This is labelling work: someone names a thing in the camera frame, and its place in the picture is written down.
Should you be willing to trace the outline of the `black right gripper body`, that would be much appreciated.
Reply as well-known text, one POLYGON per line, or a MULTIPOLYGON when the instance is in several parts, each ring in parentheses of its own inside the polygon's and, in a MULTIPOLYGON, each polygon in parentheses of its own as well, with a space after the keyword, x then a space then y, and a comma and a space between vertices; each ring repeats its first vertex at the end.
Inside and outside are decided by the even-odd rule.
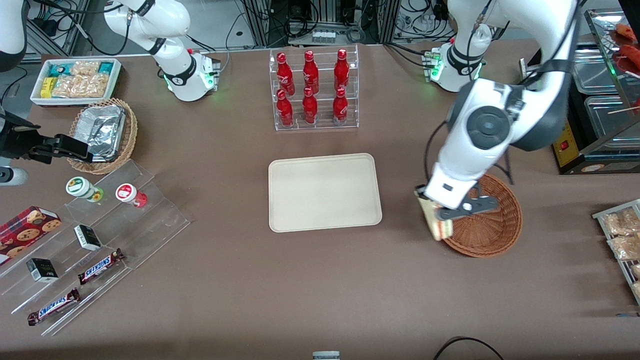
POLYGON ((38 132, 40 125, 14 114, 1 115, 0 155, 3 158, 34 160, 50 164, 53 148, 47 144, 50 137, 38 132))

